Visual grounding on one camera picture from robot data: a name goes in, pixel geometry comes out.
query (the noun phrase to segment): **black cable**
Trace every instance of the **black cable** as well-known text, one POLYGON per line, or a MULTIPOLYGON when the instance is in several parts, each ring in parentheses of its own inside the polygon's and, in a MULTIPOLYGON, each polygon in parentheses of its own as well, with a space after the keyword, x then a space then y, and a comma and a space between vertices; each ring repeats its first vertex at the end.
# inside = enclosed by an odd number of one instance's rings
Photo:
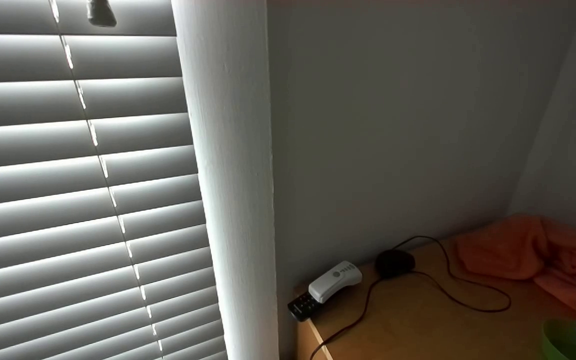
POLYGON ((332 335, 327 337, 327 339, 322 341, 321 344, 319 344, 315 348, 315 350, 310 354, 310 360, 313 360, 315 354, 317 354, 317 351, 319 351, 322 347, 326 346, 326 344, 331 343, 336 337, 343 334, 345 331, 354 328, 354 326, 359 324, 359 322, 361 322, 364 319, 364 315, 366 315, 366 310, 368 310, 368 301, 370 301, 370 294, 373 292, 375 285, 381 283, 383 280, 384 280, 383 278, 380 278, 379 280, 376 280, 375 282, 370 284, 370 287, 368 287, 368 294, 366 294, 366 301, 363 305, 363 311, 361 312, 361 315, 359 315, 359 317, 354 322, 352 322, 352 324, 343 327, 341 330, 337 331, 336 333, 333 333, 332 335))
MULTIPOLYGON (((481 312, 481 313, 501 313, 501 312, 505 312, 506 310, 510 309, 510 306, 512 305, 513 301, 512 298, 510 297, 510 295, 503 291, 502 289, 498 289, 497 287, 491 286, 491 285, 486 285, 486 284, 482 284, 480 282, 475 282, 472 280, 466 280, 465 278, 461 278, 457 275, 455 275, 451 269, 450 266, 450 257, 448 257, 448 251, 446 251, 446 248, 444 248, 443 244, 438 240, 435 239, 434 237, 430 237, 430 236, 425 236, 425 235, 415 235, 413 237, 410 237, 409 239, 406 239, 402 242, 400 242, 399 244, 397 244, 396 246, 393 247, 393 249, 397 249, 400 246, 403 246, 404 244, 414 240, 414 239, 428 239, 428 240, 432 240, 435 243, 437 243, 437 245, 439 245, 439 248, 441 248, 441 251, 443 252, 443 257, 446 259, 446 269, 448 271, 448 275, 450 275, 451 278, 455 279, 455 280, 460 280, 460 281, 464 281, 466 283, 470 283, 473 285, 478 285, 480 287, 484 287, 484 288, 488 288, 491 290, 494 290, 496 292, 498 292, 499 294, 502 294, 503 296, 505 296, 508 299, 508 304, 504 307, 501 307, 499 309, 479 309, 477 307, 473 307, 471 305, 468 305, 467 303, 461 302, 458 299, 456 299, 454 296, 452 296, 448 291, 446 291, 441 285, 439 285, 439 282, 437 282, 437 280, 435 280, 435 278, 433 278, 432 276, 428 275, 425 272, 422 271, 416 271, 416 270, 411 270, 410 272, 408 272, 408 274, 420 274, 423 276, 426 276, 428 278, 430 278, 430 280, 432 280, 432 282, 434 282, 435 285, 437 285, 437 287, 439 288, 439 290, 448 297, 448 299, 454 301, 455 303, 457 303, 458 305, 464 306, 470 310, 474 310, 475 312, 481 312)), ((339 335, 342 335, 343 333, 345 333, 346 331, 354 328, 354 326, 356 326, 357 324, 359 324, 363 319, 364 316, 366 315, 366 311, 368 310, 368 302, 370 301, 370 294, 373 292, 373 289, 375 287, 375 285, 381 283, 384 279, 380 278, 378 280, 376 280, 375 282, 373 282, 372 284, 370 284, 370 287, 368 287, 368 294, 366 294, 366 300, 365 303, 363 304, 363 311, 361 312, 361 315, 359 315, 359 317, 352 322, 350 325, 345 326, 343 328, 341 328, 341 330, 337 331, 336 333, 333 333, 332 335, 330 335, 329 337, 327 337, 324 341, 321 342, 321 344, 319 344, 315 350, 310 354, 310 360, 313 360, 313 358, 315 358, 315 355, 317 354, 317 352, 324 346, 326 346, 327 344, 330 344, 331 342, 334 341, 334 339, 336 339, 339 335)))

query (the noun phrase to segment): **white horizontal blind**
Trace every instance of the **white horizontal blind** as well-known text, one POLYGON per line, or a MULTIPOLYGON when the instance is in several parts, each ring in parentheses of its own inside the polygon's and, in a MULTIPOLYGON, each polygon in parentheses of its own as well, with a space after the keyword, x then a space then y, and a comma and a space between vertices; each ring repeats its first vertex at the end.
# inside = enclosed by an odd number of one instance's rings
POLYGON ((0 360, 226 360, 170 0, 0 0, 0 360))

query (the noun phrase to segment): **green bowl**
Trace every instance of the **green bowl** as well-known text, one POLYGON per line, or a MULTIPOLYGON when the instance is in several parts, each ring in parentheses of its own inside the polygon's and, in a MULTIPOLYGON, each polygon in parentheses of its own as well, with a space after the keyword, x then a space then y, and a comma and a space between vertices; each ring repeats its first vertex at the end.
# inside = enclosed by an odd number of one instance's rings
POLYGON ((541 349, 547 360, 576 360, 576 322, 546 320, 541 332, 541 349))

